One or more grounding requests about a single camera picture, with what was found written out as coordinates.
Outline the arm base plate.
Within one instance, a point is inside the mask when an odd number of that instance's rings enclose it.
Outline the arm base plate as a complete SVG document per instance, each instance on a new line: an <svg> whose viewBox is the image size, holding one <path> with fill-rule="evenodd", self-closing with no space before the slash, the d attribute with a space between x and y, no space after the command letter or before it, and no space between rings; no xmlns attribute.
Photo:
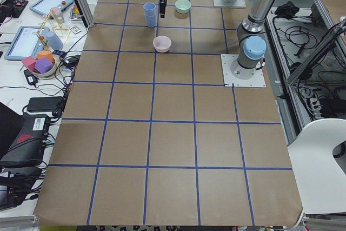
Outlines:
<svg viewBox="0 0 346 231"><path fill-rule="evenodd" d="M221 54L221 65L225 87L266 87L260 61L257 62L254 68L244 69L238 64L238 55Z"/></svg>
<svg viewBox="0 0 346 231"><path fill-rule="evenodd" d="M245 9L245 0L213 0L214 7L217 8L233 8L233 9Z"/></svg>

